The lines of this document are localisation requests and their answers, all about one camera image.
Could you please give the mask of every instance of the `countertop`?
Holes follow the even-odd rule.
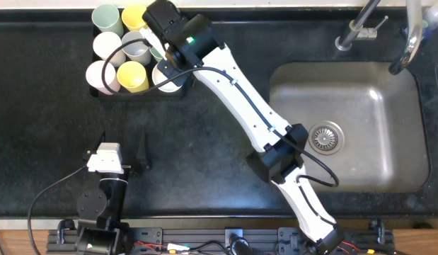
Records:
[[[282,64],[390,62],[405,44],[404,9],[376,11],[369,26],[387,12],[391,18],[375,41],[356,42],[349,52],[333,42],[357,10],[203,12],[266,100],[269,78]],[[119,134],[126,157],[135,155],[142,132],[148,135],[153,169],[129,180],[124,217],[292,215],[279,191],[247,166],[250,142],[208,88],[195,83],[179,101],[99,101],[85,81],[93,54],[89,10],[43,13],[0,12],[0,217],[25,216],[37,193],[82,165],[104,130]],[[436,67],[438,33],[409,66],[419,84],[429,181],[412,193],[319,193],[331,215],[438,216]],[[77,197],[98,177],[85,171],[53,188],[35,216],[75,217]]]

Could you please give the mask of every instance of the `green led indicator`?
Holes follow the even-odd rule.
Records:
[[[188,44],[193,44],[193,43],[195,43],[195,39],[192,37],[192,36],[189,36],[187,39],[185,39],[187,42],[188,42]]]

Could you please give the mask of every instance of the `faucet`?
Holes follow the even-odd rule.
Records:
[[[368,16],[374,11],[381,0],[369,0],[367,5],[360,11],[355,20],[351,21],[344,33],[337,37],[335,46],[342,51],[349,50],[354,40],[374,40],[377,36],[377,30],[387,20],[385,19],[375,28],[364,28],[363,24]],[[403,54],[400,59],[393,62],[388,71],[391,74],[399,74],[405,69],[415,56],[420,46],[423,33],[422,4],[420,0],[406,0],[408,13],[408,38]]]

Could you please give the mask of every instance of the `sink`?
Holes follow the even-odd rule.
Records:
[[[270,105],[309,130],[306,151],[340,179],[317,191],[408,192],[430,174],[417,83],[389,63],[290,63],[270,79]],[[306,172],[332,181],[303,156]]]

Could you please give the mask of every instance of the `wooden surface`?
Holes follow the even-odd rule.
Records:
[[[396,229],[397,250],[409,255],[438,254],[438,229]],[[35,230],[33,236],[42,254],[45,253],[47,230]],[[2,230],[0,240],[5,254],[34,254],[27,230]]]

